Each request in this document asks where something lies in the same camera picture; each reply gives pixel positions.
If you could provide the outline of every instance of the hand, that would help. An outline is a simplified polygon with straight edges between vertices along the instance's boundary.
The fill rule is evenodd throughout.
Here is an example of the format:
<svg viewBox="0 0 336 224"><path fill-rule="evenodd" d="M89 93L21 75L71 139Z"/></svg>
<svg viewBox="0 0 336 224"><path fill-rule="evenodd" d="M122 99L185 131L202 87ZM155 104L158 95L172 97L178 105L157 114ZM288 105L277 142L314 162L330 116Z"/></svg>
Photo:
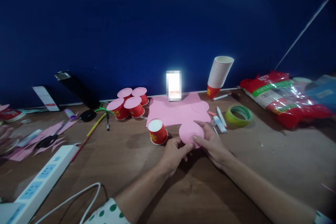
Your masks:
<svg viewBox="0 0 336 224"><path fill-rule="evenodd" d="M176 137L169 139L166 144L163 156L157 164L157 166L160 167L160 169L170 177L175 173L181 160L184 159L184 161L187 161L187 154L195 148L194 143L189 143L183 147L182 146L183 143L181 138Z"/></svg>
<svg viewBox="0 0 336 224"><path fill-rule="evenodd" d="M4 153L13 143L9 138L13 131L14 128L9 128L7 125L0 126L0 154Z"/></svg>
<svg viewBox="0 0 336 224"><path fill-rule="evenodd" d="M202 127L204 131L204 138L200 136L193 136L196 143L205 148L206 153L211 162L218 168L223 169L223 165L229 159L234 157L232 153L225 148L219 136L214 131L213 127L201 121L194 121Z"/></svg>

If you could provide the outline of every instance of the red package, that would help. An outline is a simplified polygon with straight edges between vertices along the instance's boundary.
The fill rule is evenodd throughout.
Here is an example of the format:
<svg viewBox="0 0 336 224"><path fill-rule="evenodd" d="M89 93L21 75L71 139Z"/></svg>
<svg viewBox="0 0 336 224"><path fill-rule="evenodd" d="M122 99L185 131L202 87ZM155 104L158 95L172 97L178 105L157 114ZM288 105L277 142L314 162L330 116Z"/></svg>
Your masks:
<svg viewBox="0 0 336 224"><path fill-rule="evenodd" d="M292 84L288 73L271 71L268 75L240 82L243 91L264 109L276 114L276 120L286 128L298 122L332 117L333 113L304 94L304 89Z"/></svg>

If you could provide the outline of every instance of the power strip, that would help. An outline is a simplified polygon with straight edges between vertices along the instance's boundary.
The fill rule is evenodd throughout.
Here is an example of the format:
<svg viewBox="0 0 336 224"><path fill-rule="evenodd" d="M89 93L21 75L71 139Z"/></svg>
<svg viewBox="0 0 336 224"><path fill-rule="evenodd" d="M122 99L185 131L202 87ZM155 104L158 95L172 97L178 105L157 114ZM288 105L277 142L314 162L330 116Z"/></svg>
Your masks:
<svg viewBox="0 0 336 224"><path fill-rule="evenodd" d="M15 202L21 203L7 224L28 224L57 180L78 151L75 145L64 145L48 161Z"/></svg>

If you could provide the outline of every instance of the white cable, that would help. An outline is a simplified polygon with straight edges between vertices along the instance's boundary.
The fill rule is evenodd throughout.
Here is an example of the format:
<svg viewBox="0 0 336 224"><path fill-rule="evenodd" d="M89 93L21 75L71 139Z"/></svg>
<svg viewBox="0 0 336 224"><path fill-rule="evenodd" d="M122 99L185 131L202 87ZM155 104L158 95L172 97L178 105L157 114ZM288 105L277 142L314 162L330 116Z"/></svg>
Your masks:
<svg viewBox="0 0 336 224"><path fill-rule="evenodd" d="M293 48L293 46L296 44L296 42L299 40L299 38L301 38L302 34L307 30L307 28L310 26L310 24L313 22L313 20L317 17L317 15L320 13L320 11L323 9L323 7L327 4L328 1L329 0L324 0L324 2L321 4L321 6L319 7L319 9L315 12L315 14L313 15L313 17L309 20L308 24L306 24L306 27L302 30L302 32L296 38L296 40L294 41L294 43L290 46L290 48L288 49L288 51L286 52L286 54L282 57L282 59L280 60L280 62L274 68L274 70L276 70L278 68L278 66L280 65L280 63L284 60L284 58L287 56L287 54L289 53L289 51Z"/></svg>
<svg viewBox="0 0 336 224"><path fill-rule="evenodd" d="M67 203L68 201L70 201L71 199L73 199L74 197L76 197L77 195L89 190L90 188L94 187L94 186L98 186L98 190L97 190L97 193L96 195L94 196L91 204L88 206L88 208L86 209L82 219L80 220L80 224L82 224L84 222L84 219L85 219L85 216L88 214L90 208L92 207L93 203L96 201L96 198L98 196L98 193L100 191L100 187L101 187L101 184L98 182L98 183L94 183L92 185L90 185L89 187L85 188L84 190L80 191L79 193L76 193L74 196L70 197L69 199L67 199L66 201L64 201L62 204L58 205L57 207L55 207L53 210L51 210L49 213L47 213L46 215L44 215L41 219L39 219L35 224L38 224L40 223L41 221L43 221L45 218L47 218L51 213L53 213L54 211L56 211L58 208L60 208L61 206L63 206L65 203Z"/></svg>

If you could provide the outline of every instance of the green tape roll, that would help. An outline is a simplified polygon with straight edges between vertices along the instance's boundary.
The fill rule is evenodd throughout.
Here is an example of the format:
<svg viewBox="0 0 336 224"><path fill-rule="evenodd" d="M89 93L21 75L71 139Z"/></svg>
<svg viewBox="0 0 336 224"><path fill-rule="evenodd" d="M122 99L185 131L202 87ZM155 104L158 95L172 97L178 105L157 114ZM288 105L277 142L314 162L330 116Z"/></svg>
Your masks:
<svg viewBox="0 0 336 224"><path fill-rule="evenodd" d="M233 113L240 114L242 117L244 117L244 119L240 119L236 117ZM254 115L252 111L249 110L248 108L244 106L234 105L234 106L230 106L227 109L227 112L225 113L225 118L227 122L229 123L232 123L239 127L245 127L247 124L249 124L250 122L254 120Z"/></svg>

